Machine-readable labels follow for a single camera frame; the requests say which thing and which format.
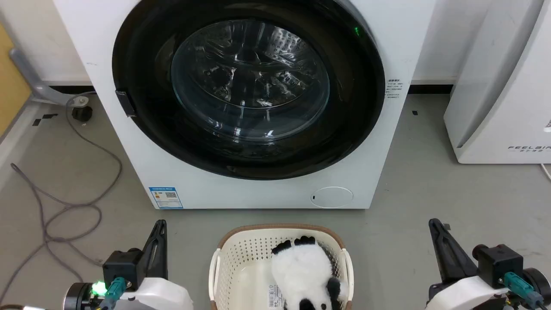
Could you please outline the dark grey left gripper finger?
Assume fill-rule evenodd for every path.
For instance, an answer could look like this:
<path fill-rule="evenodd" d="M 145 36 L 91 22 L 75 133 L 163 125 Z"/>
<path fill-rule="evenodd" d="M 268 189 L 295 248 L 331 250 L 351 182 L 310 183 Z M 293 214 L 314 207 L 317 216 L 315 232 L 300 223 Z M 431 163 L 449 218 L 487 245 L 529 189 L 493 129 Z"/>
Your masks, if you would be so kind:
<path fill-rule="evenodd" d="M 157 220 L 143 248 L 144 277 L 168 279 L 167 222 Z"/>

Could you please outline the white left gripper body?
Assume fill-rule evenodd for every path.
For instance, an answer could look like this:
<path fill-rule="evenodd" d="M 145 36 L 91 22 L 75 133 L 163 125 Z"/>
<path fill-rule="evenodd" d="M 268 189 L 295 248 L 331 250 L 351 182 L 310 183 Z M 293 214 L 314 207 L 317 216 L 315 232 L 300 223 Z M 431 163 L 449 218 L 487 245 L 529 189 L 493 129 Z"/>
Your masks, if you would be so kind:
<path fill-rule="evenodd" d="M 146 277 L 138 290 L 122 294 L 117 310 L 194 310 L 194 305 L 185 287 L 161 277 Z"/>

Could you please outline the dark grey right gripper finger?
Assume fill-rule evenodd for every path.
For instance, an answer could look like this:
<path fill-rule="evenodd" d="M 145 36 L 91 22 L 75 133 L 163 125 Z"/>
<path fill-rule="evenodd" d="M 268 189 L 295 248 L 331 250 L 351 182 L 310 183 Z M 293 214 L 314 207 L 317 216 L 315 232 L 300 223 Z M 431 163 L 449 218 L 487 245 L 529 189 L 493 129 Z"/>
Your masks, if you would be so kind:
<path fill-rule="evenodd" d="M 460 244 L 449 233 L 447 224 L 437 218 L 428 222 L 441 282 L 453 284 L 458 280 L 477 275 L 477 266 Z"/>

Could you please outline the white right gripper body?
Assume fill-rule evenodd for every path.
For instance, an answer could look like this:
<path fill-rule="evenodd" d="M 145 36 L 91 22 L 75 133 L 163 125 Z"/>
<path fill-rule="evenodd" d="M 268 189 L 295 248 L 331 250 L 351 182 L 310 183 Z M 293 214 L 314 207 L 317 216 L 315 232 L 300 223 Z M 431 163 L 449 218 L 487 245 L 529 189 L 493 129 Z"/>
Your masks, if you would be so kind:
<path fill-rule="evenodd" d="M 479 276 L 467 277 L 435 294 L 425 310 L 471 310 L 494 295 L 506 292 L 507 287 L 493 288 Z"/>

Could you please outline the white front-load washing machine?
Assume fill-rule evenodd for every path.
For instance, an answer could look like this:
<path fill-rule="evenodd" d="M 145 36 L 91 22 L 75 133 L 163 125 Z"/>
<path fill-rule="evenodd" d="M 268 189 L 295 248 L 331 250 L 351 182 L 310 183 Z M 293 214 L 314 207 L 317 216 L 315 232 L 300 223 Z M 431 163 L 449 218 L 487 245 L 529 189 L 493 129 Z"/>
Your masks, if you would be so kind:
<path fill-rule="evenodd" d="M 125 115 L 115 94 L 113 48 L 124 20 L 140 1 L 53 3 L 150 200 L 149 187 L 171 187 L 176 188 L 183 209 L 319 208 L 311 202 L 311 194 L 338 186 L 353 193 L 345 208 L 370 207 L 436 0 L 337 0 L 369 29 L 383 61 L 385 83 L 401 79 L 402 94 L 397 99 L 384 97 L 377 124 L 350 155 L 315 173 L 278 180 L 230 178 L 201 170 L 163 150 Z"/>

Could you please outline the black round washer door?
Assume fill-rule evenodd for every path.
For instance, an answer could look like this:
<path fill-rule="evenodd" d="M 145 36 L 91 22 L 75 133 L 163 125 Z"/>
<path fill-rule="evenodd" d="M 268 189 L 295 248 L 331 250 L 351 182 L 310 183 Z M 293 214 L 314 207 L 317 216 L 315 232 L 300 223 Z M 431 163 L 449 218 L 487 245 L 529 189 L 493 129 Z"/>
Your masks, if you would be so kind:
<path fill-rule="evenodd" d="M 341 161 L 384 102 L 378 48 L 337 0 L 141 0 L 118 32 L 112 71 L 154 143 L 238 179 Z"/>

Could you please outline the blue energy label sticker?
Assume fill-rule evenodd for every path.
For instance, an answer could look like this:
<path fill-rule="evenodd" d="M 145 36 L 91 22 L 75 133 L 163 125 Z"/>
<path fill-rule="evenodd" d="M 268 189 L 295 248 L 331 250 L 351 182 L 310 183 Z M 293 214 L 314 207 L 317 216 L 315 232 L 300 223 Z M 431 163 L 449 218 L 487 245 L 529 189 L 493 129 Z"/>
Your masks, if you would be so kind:
<path fill-rule="evenodd" d="M 183 204 L 176 188 L 149 187 L 153 205 L 158 209 L 183 209 Z"/>

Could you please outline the cream plastic laundry basket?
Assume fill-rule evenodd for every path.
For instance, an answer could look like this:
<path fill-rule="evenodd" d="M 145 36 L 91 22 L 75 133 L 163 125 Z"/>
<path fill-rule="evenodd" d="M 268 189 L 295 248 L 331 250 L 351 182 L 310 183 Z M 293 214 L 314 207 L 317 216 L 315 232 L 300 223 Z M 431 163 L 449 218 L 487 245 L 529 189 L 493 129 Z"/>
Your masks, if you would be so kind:
<path fill-rule="evenodd" d="M 235 228 L 219 242 L 209 265 L 210 310 L 288 310 L 273 279 L 272 249 L 281 242 L 314 237 L 330 262 L 332 276 L 348 286 L 336 310 L 352 310 L 352 259 L 338 234 L 328 228 L 296 223 Z"/>

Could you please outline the round white filter cover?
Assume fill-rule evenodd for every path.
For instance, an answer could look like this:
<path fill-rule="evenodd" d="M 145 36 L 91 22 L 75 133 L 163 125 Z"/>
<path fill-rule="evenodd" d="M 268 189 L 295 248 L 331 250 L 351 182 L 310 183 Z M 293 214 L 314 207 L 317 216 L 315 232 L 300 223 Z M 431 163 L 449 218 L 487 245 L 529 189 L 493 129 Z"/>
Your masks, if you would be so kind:
<path fill-rule="evenodd" d="M 353 193 L 346 188 L 329 186 L 316 190 L 311 194 L 310 200 L 319 208 L 345 208 L 352 202 Z"/>

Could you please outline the panda plush toy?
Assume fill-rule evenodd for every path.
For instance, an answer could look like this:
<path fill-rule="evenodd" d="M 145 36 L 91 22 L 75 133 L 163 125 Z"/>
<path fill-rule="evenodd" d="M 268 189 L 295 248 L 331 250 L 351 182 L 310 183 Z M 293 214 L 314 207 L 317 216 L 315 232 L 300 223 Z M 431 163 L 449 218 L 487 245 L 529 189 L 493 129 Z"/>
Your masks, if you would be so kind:
<path fill-rule="evenodd" d="M 333 274 L 328 254 L 314 237 L 281 242 L 271 253 L 284 310 L 341 310 L 348 285 Z"/>

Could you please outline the white appliance with grey lettering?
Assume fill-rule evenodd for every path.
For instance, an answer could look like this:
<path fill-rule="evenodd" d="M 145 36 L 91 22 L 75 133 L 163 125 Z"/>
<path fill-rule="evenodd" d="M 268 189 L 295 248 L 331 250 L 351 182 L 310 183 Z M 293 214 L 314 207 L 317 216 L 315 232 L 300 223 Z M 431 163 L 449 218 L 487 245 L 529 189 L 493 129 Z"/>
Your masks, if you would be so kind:
<path fill-rule="evenodd" d="M 551 0 L 492 0 L 443 120 L 460 164 L 551 164 Z"/>

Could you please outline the black caster foot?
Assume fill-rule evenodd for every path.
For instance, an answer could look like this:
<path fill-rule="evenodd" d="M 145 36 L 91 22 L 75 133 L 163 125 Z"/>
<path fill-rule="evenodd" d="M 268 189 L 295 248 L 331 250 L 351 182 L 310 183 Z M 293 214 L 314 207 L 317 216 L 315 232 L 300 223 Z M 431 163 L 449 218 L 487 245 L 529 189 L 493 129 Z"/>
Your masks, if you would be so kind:
<path fill-rule="evenodd" d="M 74 107 L 71 110 L 71 117 L 82 123 L 88 122 L 93 116 L 93 108 L 90 106 Z"/>

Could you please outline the grey metal stand leg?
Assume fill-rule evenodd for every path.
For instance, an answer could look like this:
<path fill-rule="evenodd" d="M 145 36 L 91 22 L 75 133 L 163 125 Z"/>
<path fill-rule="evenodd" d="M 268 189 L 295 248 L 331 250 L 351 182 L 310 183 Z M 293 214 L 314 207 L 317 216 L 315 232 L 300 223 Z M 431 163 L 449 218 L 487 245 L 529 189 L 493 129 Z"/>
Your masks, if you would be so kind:
<path fill-rule="evenodd" d="M 72 108 L 84 108 L 88 105 L 89 98 L 86 96 L 61 93 L 48 86 L 42 81 L 24 53 L 19 49 L 10 49 L 9 57 L 30 87 L 29 101 Z"/>

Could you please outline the yellow wooden panel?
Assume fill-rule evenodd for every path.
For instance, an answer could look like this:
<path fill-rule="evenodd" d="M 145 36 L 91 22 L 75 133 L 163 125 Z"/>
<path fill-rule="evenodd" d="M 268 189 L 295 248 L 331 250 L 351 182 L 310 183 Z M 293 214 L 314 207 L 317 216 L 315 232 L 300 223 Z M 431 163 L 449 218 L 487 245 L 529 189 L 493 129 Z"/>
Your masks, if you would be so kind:
<path fill-rule="evenodd" d="M 0 140 L 19 115 L 31 90 L 9 56 L 12 39 L 0 22 Z"/>

